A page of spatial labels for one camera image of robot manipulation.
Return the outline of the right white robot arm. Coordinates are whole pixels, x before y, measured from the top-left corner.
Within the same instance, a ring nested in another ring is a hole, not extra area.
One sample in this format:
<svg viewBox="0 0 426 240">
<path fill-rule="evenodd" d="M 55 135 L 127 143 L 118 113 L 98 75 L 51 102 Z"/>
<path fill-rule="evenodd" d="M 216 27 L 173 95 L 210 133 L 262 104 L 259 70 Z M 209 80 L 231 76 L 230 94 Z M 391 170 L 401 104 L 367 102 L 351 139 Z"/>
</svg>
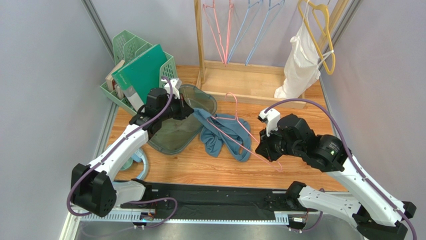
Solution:
<svg viewBox="0 0 426 240">
<path fill-rule="evenodd" d="M 269 161 L 281 156 L 301 158 L 308 166 L 326 173 L 343 185 L 353 199 L 338 197 L 294 181 L 286 190 L 285 203 L 292 209 L 314 209 L 342 219 L 369 240 L 403 240 L 407 222 L 416 206 L 390 196 L 346 152 L 336 136 L 317 135 L 308 123 L 294 114 L 281 116 L 271 109 L 258 119 L 266 127 L 260 131 L 255 152 Z"/>
</svg>

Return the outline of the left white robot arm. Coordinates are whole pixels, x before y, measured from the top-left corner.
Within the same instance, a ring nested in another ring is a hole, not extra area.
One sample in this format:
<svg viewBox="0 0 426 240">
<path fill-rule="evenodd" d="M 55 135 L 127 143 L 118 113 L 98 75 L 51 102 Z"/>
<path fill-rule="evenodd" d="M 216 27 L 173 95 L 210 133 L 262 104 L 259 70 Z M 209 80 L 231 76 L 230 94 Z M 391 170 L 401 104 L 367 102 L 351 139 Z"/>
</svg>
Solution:
<svg viewBox="0 0 426 240">
<path fill-rule="evenodd" d="M 90 163 L 77 164 L 71 172 L 69 205 L 98 217 L 105 217 L 115 206 L 141 201 L 147 184 L 140 179 L 115 183 L 125 162 L 146 144 L 168 119 L 185 120 L 194 112 L 177 89 L 153 88 L 146 103 L 107 150 Z"/>
</svg>

